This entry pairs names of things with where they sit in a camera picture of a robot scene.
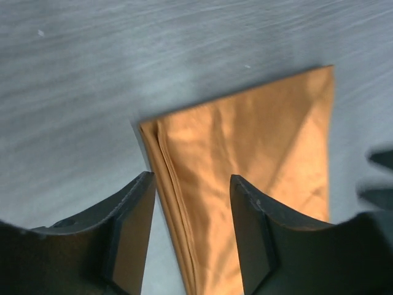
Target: gray floor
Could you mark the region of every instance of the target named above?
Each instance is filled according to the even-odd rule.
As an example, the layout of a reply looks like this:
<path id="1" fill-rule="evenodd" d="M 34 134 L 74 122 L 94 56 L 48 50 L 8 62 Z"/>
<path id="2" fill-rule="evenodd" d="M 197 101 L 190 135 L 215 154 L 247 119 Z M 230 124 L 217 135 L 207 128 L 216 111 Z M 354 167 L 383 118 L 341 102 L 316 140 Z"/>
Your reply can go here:
<path id="1" fill-rule="evenodd" d="M 0 218 L 51 225 L 146 169 L 141 119 L 336 65 L 332 222 L 393 139 L 391 0 L 0 0 Z M 159 204 L 143 294 L 184 289 Z"/>

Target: orange towel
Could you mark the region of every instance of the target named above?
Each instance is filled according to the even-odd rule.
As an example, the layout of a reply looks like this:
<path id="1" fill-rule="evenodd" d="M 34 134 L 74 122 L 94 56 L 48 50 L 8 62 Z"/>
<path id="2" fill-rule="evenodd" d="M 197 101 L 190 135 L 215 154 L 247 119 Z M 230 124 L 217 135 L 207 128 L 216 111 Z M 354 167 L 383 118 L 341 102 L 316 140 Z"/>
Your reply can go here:
<path id="1" fill-rule="evenodd" d="M 333 97 L 329 66 L 141 124 L 188 295 L 243 293 L 232 174 L 328 220 Z"/>

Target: fabric fold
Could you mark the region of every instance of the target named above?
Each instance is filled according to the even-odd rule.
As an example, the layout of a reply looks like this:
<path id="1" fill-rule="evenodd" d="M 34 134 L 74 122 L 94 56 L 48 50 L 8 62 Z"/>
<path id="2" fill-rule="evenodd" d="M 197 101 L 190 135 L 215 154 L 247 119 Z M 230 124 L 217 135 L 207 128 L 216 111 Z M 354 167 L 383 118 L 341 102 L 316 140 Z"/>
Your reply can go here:
<path id="1" fill-rule="evenodd" d="M 327 221 L 333 67 L 308 71 L 140 126 L 188 295 L 243 293 L 232 174 Z"/>

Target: black plastic part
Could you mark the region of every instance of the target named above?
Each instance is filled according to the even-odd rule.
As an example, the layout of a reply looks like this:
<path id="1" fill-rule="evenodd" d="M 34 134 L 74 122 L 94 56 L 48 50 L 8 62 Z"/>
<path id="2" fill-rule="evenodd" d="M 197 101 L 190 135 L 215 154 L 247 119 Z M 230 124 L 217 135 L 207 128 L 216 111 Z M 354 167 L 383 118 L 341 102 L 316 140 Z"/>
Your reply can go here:
<path id="1" fill-rule="evenodd" d="M 121 275 L 138 274 L 130 281 L 132 290 L 139 290 L 132 295 L 139 295 L 154 199 L 153 173 L 144 172 L 108 199 L 52 227 L 22 229 L 0 222 L 0 294 L 101 295 L 112 289 L 132 294 L 107 267 L 117 259 L 126 235 L 135 240 L 135 248 L 122 255 L 138 258 L 130 265 L 132 273 Z M 138 226 L 122 225 L 129 220 Z"/>
<path id="2" fill-rule="evenodd" d="M 244 295 L 392 290 L 391 212 L 361 213 L 342 224 L 328 224 L 279 203 L 235 175 L 230 198 Z"/>

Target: folded fabric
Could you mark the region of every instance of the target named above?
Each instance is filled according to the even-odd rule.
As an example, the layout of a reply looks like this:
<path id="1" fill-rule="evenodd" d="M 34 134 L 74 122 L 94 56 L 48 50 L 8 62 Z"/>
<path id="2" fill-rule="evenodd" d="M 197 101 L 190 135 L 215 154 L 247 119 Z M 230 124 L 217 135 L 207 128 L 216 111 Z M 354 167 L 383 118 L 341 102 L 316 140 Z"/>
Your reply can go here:
<path id="1" fill-rule="evenodd" d="M 188 295 L 243 293 L 232 174 L 328 220 L 333 97 L 329 66 L 141 124 Z"/>

